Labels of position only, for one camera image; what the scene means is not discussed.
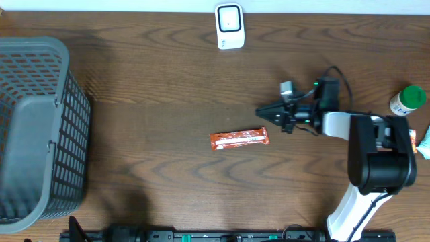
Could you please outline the grey plastic mesh basket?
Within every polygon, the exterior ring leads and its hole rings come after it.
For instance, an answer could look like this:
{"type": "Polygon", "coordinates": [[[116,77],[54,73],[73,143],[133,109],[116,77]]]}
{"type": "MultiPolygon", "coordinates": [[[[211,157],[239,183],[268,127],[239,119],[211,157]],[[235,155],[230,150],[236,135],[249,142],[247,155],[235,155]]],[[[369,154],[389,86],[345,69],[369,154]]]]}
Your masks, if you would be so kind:
{"type": "Polygon", "coordinates": [[[51,37],[1,39],[1,232],[76,211],[91,106],[51,37]]]}

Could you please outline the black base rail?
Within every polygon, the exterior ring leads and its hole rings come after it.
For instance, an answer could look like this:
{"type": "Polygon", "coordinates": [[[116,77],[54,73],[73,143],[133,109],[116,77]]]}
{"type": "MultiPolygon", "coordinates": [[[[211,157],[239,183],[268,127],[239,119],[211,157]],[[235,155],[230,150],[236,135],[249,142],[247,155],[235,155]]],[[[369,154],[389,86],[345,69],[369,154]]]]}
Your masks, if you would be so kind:
{"type": "Polygon", "coordinates": [[[305,231],[293,229],[286,232],[174,232],[174,231],[144,231],[147,242],[324,242],[330,241],[329,237],[321,231],[305,231]]]}

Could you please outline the orange red candy bar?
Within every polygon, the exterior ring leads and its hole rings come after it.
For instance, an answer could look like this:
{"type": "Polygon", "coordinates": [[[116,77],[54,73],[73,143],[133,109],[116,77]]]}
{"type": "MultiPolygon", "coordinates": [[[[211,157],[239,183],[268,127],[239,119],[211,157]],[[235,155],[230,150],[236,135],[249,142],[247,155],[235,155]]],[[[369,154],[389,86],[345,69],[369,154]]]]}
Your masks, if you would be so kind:
{"type": "Polygon", "coordinates": [[[212,150],[217,151],[256,143],[268,145],[270,143],[270,139],[267,129],[262,127],[260,129],[211,134],[210,143],[212,150]]]}

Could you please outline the green lid jar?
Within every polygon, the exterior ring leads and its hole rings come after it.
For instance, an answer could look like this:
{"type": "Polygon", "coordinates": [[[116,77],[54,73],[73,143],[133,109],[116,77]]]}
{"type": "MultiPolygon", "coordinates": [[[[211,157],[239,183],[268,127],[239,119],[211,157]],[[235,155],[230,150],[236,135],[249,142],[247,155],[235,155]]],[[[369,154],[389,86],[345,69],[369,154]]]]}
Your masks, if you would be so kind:
{"type": "Polygon", "coordinates": [[[425,91],[416,85],[410,85],[397,93],[389,102],[392,113],[397,116],[406,116],[420,108],[427,101],[425,91]]]}

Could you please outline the teal white wipes packet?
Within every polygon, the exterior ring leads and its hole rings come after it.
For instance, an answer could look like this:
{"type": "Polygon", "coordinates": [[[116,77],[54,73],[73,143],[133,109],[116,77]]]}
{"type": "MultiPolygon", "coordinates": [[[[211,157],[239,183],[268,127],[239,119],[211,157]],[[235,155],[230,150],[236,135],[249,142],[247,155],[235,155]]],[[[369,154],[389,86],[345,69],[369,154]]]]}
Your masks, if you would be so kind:
{"type": "Polygon", "coordinates": [[[428,127],[423,140],[417,146],[417,150],[426,160],[430,160],[430,127],[428,127]]]}

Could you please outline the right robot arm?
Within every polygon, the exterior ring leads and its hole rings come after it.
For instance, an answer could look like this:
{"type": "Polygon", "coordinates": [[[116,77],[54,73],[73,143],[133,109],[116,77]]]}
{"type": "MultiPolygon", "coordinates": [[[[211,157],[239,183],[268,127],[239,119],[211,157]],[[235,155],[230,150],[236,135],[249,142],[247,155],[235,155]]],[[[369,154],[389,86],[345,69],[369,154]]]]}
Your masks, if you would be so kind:
{"type": "Polygon", "coordinates": [[[309,133],[348,142],[349,185],[322,229],[300,230],[284,241],[359,241],[377,209],[416,179],[417,166],[405,117],[340,111],[340,81],[319,77],[302,93],[291,81],[280,85],[280,99],[257,108],[256,116],[292,133],[301,124],[309,133]]]}

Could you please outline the white barcode scanner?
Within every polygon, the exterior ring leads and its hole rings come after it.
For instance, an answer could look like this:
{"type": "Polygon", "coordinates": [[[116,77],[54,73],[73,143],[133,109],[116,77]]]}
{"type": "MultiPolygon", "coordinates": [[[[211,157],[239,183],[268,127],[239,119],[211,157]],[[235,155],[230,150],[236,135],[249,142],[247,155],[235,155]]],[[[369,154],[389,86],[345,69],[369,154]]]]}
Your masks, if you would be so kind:
{"type": "Polygon", "coordinates": [[[238,3],[223,3],[216,6],[214,15],[218,48],[220,50],[242,48],[245,44],[242,7],[238,3]]]}

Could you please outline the small orange snack packet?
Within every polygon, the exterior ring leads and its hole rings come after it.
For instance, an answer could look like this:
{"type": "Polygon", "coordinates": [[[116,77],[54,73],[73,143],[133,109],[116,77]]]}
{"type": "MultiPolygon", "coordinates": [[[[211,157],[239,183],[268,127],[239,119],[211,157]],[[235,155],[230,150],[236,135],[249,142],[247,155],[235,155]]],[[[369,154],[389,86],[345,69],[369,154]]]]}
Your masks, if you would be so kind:
{"type": "Polygon", "coordinates": [[[408,133],[409,133],[409,137],[410,137],[410,140],[411,140],[411,147],[412,147],[413,153],[416,153],[417,152],[417,148],[416,148],[416,130],[409,129],[408,131],[409,131],[408,133]]]}

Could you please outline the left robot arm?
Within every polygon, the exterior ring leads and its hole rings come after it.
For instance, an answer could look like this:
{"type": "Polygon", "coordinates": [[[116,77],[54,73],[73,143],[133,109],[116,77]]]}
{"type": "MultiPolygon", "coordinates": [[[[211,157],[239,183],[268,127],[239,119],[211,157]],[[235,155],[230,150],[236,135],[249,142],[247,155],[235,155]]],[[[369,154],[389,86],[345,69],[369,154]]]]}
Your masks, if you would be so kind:
{"type": "Polygon", "coordinates": [[[74,216],[69,217],[69,230],[60,234],[60,242],[147,242],[140,227],[111,225],[101,231],[85,231],[74,216]]]}

